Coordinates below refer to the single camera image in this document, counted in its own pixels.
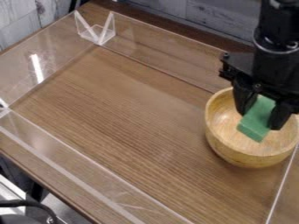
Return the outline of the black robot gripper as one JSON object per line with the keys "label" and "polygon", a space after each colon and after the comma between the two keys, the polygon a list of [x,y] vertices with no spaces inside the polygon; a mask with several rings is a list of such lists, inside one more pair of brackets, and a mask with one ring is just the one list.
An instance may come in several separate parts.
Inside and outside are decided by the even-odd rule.
{"label": "black robot gripper", "polygon": [[293,113],[299,113],[299,45],[258,46],[254,52],[224,52],[219,76],[228,80],[238,112],[244,115],[258,95],[275,101],[269,118],[281,130]]}

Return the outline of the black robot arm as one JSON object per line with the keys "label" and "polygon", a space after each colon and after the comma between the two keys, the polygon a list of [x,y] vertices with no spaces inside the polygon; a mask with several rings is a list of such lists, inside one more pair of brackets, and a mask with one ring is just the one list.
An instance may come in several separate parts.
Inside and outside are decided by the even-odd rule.
{"label": "black robot arm", "polygon": [[281,130],[299,114],[299,0],[262,0],[253,40],[253,53],[222,54],[219,76],[231,82],[242,115],[259,95],[275,101],[266,126]]}

